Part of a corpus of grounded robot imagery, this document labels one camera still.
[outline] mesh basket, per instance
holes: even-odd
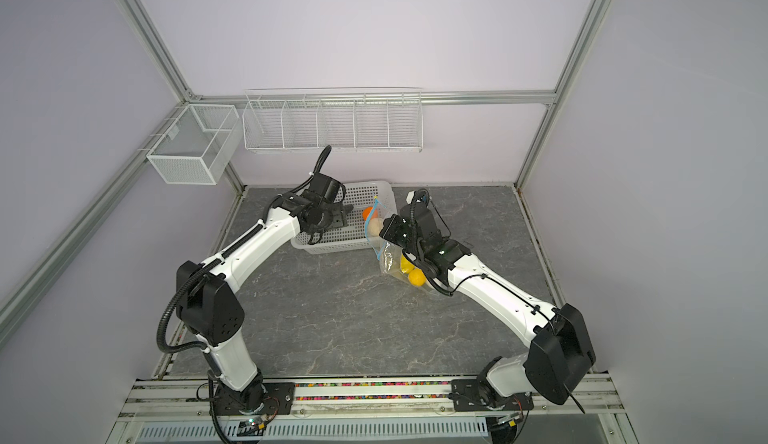
[[[362,211],[366,207],[373,205],[373,200],[378,198],[383,207],[394,210],[395,194],[392,192],[392,186],[383,180],[374,180],[371,182],[355,182],[346,185],[346,198],[344,203],[352,205],[352,211],[347,215],[347,227],[333,229],[326,232],[320,242],[309,245],[310,237],[301,233],[293,237],[291,245],[297,249],[304,249],[310,254],[324,254],[329,252],[339,252],[340,250],[365,249],[371,244],[366,238],[365,220],[362,218]],[[379,213],[381,218],[388,217]]]
[[[420,151],[420,98],[381,100],[249,100],[243,110],[245,148],[255,153]]]
[[[243,139],[239,123],[235,106],[189,104],[147,158],[166,183],[214,185]]]

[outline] robotic arm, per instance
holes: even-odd
[[[220,392],[243,413],[261,409],[265,389],[243,340],[244,311],[235,293],[292,237],[306,232],[310,241],[317,243],[325,231],[346,226],[352,208],[344,204],[346,189],[320,173],[330,150],[328,146],[322,151],[309,179],[275,197],[262,218],[233,244],[201,264],[187,261],[179,267],[177,293],[158,326],[160,350],[176,353],[201,349],[211,368],[209,376],[220,382]],[[594,363],[581,314],[568,304],[559,309],[537,299],[493,272],[465,246],[442,235],[428,205],[425,189],[410,193],[400,214],[385,219],[380,237],[402,247],[403,255],[424,272],[438,292],[468,295],[529,348],[527,358],[525,354],[499,357],[486,366],[477,382],[481,403],[489,409],[501,409],[515,392],[530,391],[556,404],[564,403]],[[166,343],[168,321],[174,311],[196,342],[178,346]]]

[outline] white wall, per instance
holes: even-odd
[[[322,168],[343,182],[512,182],[542,122],[544,106],[424,106],[424,150],[333,152]],[[239,149],[232,160],[250,185],[295,184],[306,179],[319,151],[253,154]]]
[[[175,103],[112,0],[0,0],[0,299]]]
[[[134,381],[158,364],[176,269],[209,255],[232,199],[226,182],[172,186],[147,166],[0,350],[4,442],[107,439]]]
[[[142,0],[195,92],[552,89],[590,0]]]
[[[616,0],[524,195],[640,442],[764,442],[768,0]]]

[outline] wire basket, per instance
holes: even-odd
[[[235,106],[188,104],[147,158],[166,183],[215,185],[243,139],[239,124]]]
[[[383,207],[379,209],[395,209],[395,194],[392,186],[383,180],[370,182],[355,182],[346,185],[346,197],[344,203],[352,205],[352,211],[347,214],[347,226],[329,230],[322,235],[317,244],[309,245],[310,236],[301,233],[290,240],[292,246],[304,249],[310,254],[324,254],[339,252],[341,250],[365,249],[370,247],[370,241],[366,238],[365,223],[362,211],[373,205],[373,200],[378,198]],[[379,211],[380,218],[389,217]]]
[[[420,151],[424,147],[421,97],[248,100],[243,110],[245,148],[255,153],[314,151]]]

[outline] black mounting plate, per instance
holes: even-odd
[[[451,381],[451,393],[453,409],[457,412],[489,410],[480,404],[478,382],[475,379],[454,379]],[[524,392],[512,394],[501,410],[519,411],[521,407],[523,411],[533,409],[533,398],[526,396]]]
[[[293,405],[293,391],[296,389],[296,384],[293,382],[264,382],[266,393],[264,394],[264,408],[259,411],[259,414],[267,414],[272,416],[275,413],[275,407],[277,406],[277,414],[290,414],[290,408]],[[275,403],[268,397],[274,397],[277,400]],[[219,390],[216,392],[214,398],[214,409],[217,416],[242,416],[240,411],[243,409],[232,397]]]

